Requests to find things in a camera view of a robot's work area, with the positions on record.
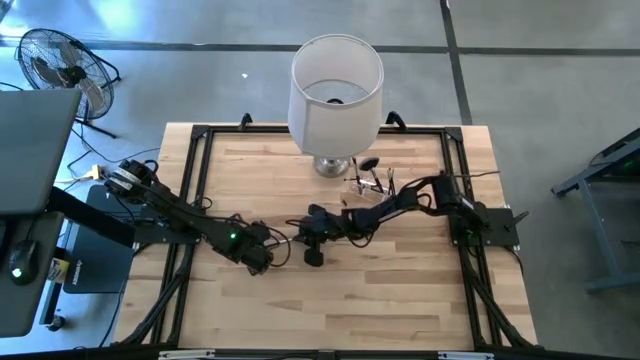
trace black mouse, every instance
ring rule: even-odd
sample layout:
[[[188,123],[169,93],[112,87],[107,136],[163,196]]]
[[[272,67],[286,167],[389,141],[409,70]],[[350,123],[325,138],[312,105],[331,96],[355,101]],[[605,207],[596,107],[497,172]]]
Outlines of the black mouse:
[[[38,242],[22,240],[9,255],[9,277],[16,285],[27,285],[38,275]]]

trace white lampshade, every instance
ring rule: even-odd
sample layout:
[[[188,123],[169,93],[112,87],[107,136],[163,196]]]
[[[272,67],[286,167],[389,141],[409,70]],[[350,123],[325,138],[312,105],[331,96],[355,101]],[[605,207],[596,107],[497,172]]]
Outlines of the white lampshade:
[[[382,123],[384,71],[376,51],[349,35],[324,35],[296,53],[291,68],[289,132],[303,153],[325,159],[344,159],[373,144]],[[309,88],[341,82],[363,95],[341,98],[331,88],[326,98],[314,98]],[[344,104],[327,103],[338,98]]]

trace concrete floor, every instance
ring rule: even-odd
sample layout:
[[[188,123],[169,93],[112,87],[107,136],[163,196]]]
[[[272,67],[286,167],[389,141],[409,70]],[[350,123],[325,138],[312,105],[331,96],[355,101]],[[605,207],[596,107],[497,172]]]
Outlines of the concrete floor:
[[[449,0],[459,46],[640,48],[633,0]],[[301,44],[345,32],[374,45],[446,46],[437,0],[56,1],[15,0],[0,34],[51,27],[86,40]],[[293,53],[100,51],[120,69],[113,108],[88,134],[111,159],[157,147],[169,121],[285,121]],[[385,110],[411,124],[461,124],[447,54],[382,54]],[[519,225],[525,281],[540,344],[555,350],[638,357],[640,288],[589,296],[584,283],[605,274],[578,194],[549,188],[640,124],[640,57],[461,56],[474,124],[490,127],[506,198],[531,216]],[[28,88],[0,48],[0,81]],[[63,164],[83,153],[71,137]],[[155,153],[140,156],[155,157]],[[104,164],[94,155],[77,164]],[[64,166],[59,177],[68,177]],[[70,192],[86,197],[89,184]],[[0,354],[97,346],[115,295],[66,295],[72,326],[34,326],[0,340]]]

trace wooden table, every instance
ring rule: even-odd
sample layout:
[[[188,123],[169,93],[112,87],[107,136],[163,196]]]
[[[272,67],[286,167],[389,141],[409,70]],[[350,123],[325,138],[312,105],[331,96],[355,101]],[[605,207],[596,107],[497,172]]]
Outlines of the wooden table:
[[[180,190],[192,125],[167,124],[164,135],[158,175],[174,193]],[[488,128],[462,129],[470,173],[496,170]],[[195,164],[201,156],[200,149]],[[396,178],[404,182],[443,168],[440,142],[428,135],[380,135],[364,156],[379,156],[379,168],[395,168]],[[288,134],[216,135],[205,191],[213,201],[208,213],[238,212],[247,221],[262,219],[293,235],[296,229],[284,221],[304,216],[309,204],[339,212],[345,183],[319,177],[311,161]],[[473,188],[476,199],[487,206],[504,205],[498,175],[474,178]],[[284,248],[276,251],[275,261],[282,259]],[[407,213],[385,223],[364,249],[347,241],[327,243],[321,268],[304,263],[304,248],[294,243],[284,268],[252,277],[245,267],[199,245],[180,347],[472,348],[460,262],[450,244],[446,218]],[[130,334],[156,300],[166,252],[167,246],[154,245],[135,258],[116,340]],[[501,248],[488,248],[487,260],[496,301],[523,336],[535,342],[518,263]],[[173,307],[168,306],[165,333]],[[483,305],[479,311],[489,339]]]

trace silver lamp base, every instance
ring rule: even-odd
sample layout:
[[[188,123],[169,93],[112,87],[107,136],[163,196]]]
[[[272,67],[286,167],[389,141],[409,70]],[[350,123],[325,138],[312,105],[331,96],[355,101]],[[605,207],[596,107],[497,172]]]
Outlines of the silver lamp base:
[[[313,167],[324,177],[334,178],[344,175],[349,170],[349,159],[313,158]]]

